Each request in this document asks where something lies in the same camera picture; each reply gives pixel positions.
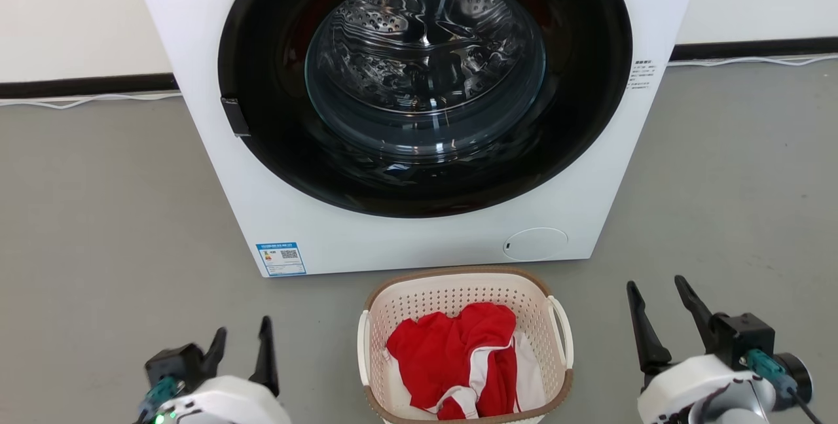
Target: white wall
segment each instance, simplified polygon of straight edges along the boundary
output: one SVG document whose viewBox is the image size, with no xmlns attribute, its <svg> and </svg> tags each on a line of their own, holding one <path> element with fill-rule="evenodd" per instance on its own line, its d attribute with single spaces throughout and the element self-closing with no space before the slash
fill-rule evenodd
<svg viewBox="0 0 838 424">
<path fill-rule="evenodd" d="M 143 0 L 0 0 L 0 82 L 159 72 Z"/>
<path fill-rule="evenodd" d="M 679 43 L 838 36 L 835 0 L 693 0 Z M 143 0 L 0 0 L 0 82 L 170 72 Z"/>
</svg>

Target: power cord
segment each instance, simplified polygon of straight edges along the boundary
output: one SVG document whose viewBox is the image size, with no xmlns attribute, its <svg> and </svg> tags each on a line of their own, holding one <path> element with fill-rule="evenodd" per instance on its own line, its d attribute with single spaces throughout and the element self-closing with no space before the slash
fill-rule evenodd
<svg viewBox="0 0 838 424">
<path fill-rule="evenodd" d="M 725 64 L 734 63 L 771 63 L 780 64 L 781 66 L 806 66 L 811 63 L 818 63 L 820 61 L 838 60 L 838 54 L 827 54 L 826 56 L 818 56 L 816 58 L 782 58 L 781 60 L 772 60 L 772 58 L 760 58 L 757 56 L 751 58 L 733 58 L 733 60 L 695 60 L 695 61 L 676 61 L 668 63 L 668 68 L 679 68 L 683 66 L 700 66 L 702 68 L 715 68 L 715 66 L 724 66 Z"/>
<path fill-rule="evenodd" d="M 809 420 L 814 422 L 814 424 L 823 424 L 823 421 L 820 421 L 820 419 L 818 419 L 818 416 L 814 415 L 814 412 L 812 412 L 812 410 L 809 409 L 809 405 L 807 405 L 803 398 L 801 398 L 800 395 L 797 394 L 796 389 L 793 389 L 790 386 L 786 389 L 786 391 L 788 392 L 788 394 L 791 395 L 792 398 L 794 398 L 794 401 L 797 403 L 797 406 L 800 406 L 800 409 L 802 409 L 803 412 L 806 413 L 806 415 L 809 417 Z"/>
<path fill-rule="evenodd" d="M 143 412 L 140 413 L 140 416 L 137 418 L 137 421 L 134 421 L 133 424 L 143 424 L 146 421 L 146 415 L 149 415 L 149 410 L 144 409 Z"/>
<path fill-rule="evenodd" d="M 10 105 L 34 105 L 34 106 L 43 106 L 44 108 L 51 108 L 53 110 L 69 110 L 70 108 L 84 105 L 88 102 L 93 102 L 94 100 L 141 100 L 141 101 L 155 101 L 155 100 L 162 100 L 162 99 L 171 99 L 173 97 L 181 97 L 183 94 L 180 92 L 173 92 L 170 94 L 164 95 L 155 95 L 155 96 L 129 96 L 124 94 L 103 94 L 101 96 L 90 96 L 81 98 L 71 104 L 67 105 L 53 105 L 50 103 L 38 101 L 38 100 L 0 100 L 0 106 L 10 106 Z"/>
</svg>

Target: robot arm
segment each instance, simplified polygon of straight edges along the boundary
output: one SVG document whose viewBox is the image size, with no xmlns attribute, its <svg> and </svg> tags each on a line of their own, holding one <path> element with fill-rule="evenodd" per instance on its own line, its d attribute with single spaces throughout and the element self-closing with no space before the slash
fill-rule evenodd
<svg viewBox="0 0 838 424">
<path fill-rule="evenodd" d="M 774 330 L 751 313 L 710 314 L 685 278 L 676 277 L 706 355 L 672 364 L 646 316 L 637 284 L 628 283 L 634 338 L 644 387 L 638 412 L 644 424 L 766 424 L 769 412 L 812 399 L 809 371 L 791 353 L 773 355 Z"/>
<path fill-rule="evenodd" d="M 189 344 L 162 350 L 149 362 L 151 391 L 140 406 L 138 424 L 291 424 L 276 397 L 279 381 L 273 347 L 273 328 L 263 317 L 259 355 L 248 380 L 216 376 L 224 357 L 227 331 L 215 333 L 206 355 Z"/>
</svg>

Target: black baseboard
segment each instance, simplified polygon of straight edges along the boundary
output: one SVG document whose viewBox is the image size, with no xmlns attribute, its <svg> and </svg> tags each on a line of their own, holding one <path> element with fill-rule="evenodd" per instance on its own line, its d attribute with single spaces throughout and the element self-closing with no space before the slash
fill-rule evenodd
<svg viewBox="0 0 838 424">
<path fill-rule="evenodd" d="M 833 52 L 838 54 L 838 37 L 679 44 L 672 51 L 670 61 L 730 60 L 730 58 L 749 56 L 767 58 L 798 54 L 832 54 Z"/>
<path fill-rule="evenodd" d="M 177 90 L 171 73 L 0 83 L 0 99 L 44 99 Z"/>
<path fill-rule="evenodd" d="M 838 37 L 817 39 L 781 39 L 733 43 L 679 44 L 670 60 L 717 60 L 748 56 L 792 56 L 796 54 L 838 54 Z M 0 99 L 44 99 L 65 96 L 98 96 L 130 92 L 177 90 L 171 73 L 117 75 L 84 79 L 42 80 L 39 82 L 0 83 Z"/>
</svg>

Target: front-load washing machine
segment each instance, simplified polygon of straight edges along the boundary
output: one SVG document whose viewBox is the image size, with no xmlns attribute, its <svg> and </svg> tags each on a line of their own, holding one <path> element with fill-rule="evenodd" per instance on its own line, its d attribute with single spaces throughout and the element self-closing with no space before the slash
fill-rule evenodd
<svg viewBox="0 0 838 424">
<path fill-rule="evenodd" d="M 265 277 L 590 257 L 689 0 L 146 0 Z"/>
</svg>

